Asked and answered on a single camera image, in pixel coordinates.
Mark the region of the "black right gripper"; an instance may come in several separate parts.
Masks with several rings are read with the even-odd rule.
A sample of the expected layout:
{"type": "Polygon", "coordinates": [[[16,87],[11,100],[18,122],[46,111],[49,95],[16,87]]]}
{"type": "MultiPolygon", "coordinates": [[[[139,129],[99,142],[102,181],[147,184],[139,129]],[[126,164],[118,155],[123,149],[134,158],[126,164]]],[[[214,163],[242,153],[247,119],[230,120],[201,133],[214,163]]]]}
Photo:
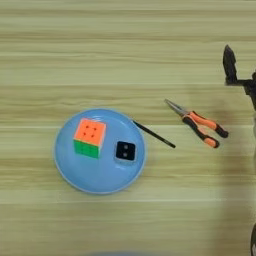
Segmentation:
{"type": "Polygon", "coordinates": [[[256,111],[256,71],[252,74],[251,79],[241,79],[238,81],[235,63],[235,54],[233,50],[226,45],[223,52],[223,67],[226,75],[226,84],[241,84],[244,87],[245,93],[250,96],[254,110],[256,111]]]}

